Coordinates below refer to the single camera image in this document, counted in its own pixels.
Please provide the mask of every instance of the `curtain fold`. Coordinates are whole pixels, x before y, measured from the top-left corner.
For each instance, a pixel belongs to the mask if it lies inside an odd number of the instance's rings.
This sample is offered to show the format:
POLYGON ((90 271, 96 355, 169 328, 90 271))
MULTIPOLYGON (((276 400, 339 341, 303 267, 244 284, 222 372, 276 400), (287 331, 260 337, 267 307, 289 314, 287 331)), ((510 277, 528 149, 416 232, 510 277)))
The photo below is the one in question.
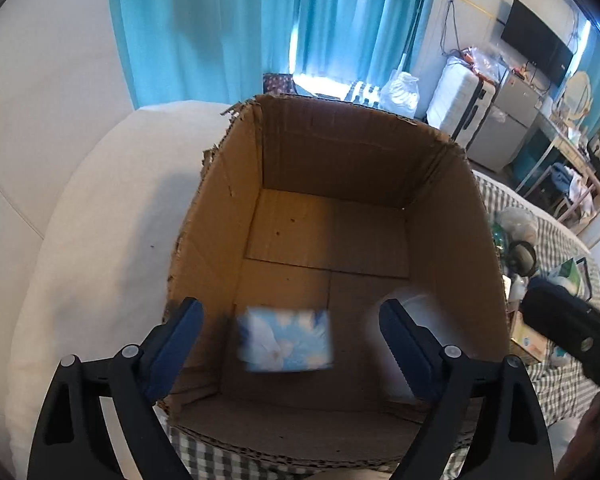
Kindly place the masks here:
POLYGON ((301 0, 297 72, 382 86, 414 63, 432 0, 301 0))
POLYGON ((136 107, 194 99, 235 103, 288 70, 299 0, 109 0, 136 107))
POLYGON ((589 35, 578 70, 584 70, 591 82, 593 102, 589 114, 582 121, 582 127, 589 127, 587 137, 591 138, 600 129, 600 35, 597 31, 592 30, 589 35))

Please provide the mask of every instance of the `black tv screen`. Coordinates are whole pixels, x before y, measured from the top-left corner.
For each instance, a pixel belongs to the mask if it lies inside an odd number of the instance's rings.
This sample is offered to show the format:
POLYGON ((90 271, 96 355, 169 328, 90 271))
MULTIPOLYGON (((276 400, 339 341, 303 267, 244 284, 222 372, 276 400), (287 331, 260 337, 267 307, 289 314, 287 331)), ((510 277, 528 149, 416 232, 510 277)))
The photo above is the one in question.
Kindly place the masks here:
POLYGON ((500 36, 555 85, 560 85, 573 54, 560 38, 520 0, 513 0, 500 36))

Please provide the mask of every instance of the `mirror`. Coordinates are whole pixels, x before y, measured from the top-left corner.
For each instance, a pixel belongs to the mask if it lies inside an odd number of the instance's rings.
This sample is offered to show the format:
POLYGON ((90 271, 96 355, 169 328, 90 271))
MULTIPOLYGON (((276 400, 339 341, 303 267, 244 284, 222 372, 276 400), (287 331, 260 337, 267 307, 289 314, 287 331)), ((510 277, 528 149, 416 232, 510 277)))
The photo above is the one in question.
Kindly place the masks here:
POLYGON ((558 100, 558 113, 562 120, 575 122, 582 119, 591 109, 591 84, 586 72, 579 70, 564 86, 558 100))

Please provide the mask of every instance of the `suitcase handle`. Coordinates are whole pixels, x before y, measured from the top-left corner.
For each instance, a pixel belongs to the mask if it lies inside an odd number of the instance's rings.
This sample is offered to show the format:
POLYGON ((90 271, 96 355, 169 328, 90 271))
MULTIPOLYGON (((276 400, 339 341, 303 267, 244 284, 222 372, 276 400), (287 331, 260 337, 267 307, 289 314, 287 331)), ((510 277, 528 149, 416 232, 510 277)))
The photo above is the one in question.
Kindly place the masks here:
POLYGON ((475 117, 475 113, 478 111, 478 105, 475 105, 472 109, 471 109, 471 113, 469 114, 469 116, 466 118, 466 121, 464 122, 464 126, 462 127, 463 130, 466 130, 469 127, 469 124, 471 123, 471 121, 474 120, 475 117))

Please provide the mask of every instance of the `person's hand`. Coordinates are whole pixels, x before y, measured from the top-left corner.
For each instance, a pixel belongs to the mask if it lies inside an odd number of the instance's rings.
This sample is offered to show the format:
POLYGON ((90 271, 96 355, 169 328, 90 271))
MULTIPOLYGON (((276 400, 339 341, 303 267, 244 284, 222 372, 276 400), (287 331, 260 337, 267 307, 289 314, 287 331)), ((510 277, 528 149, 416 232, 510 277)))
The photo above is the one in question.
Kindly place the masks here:
POLYGON ((600 428, 600 392, 593 397, 589 409, 582 417, 576 434, 569 443, 567 451, 555 469, 554 480, 564 480, 575 467, 586 459, 600 428))

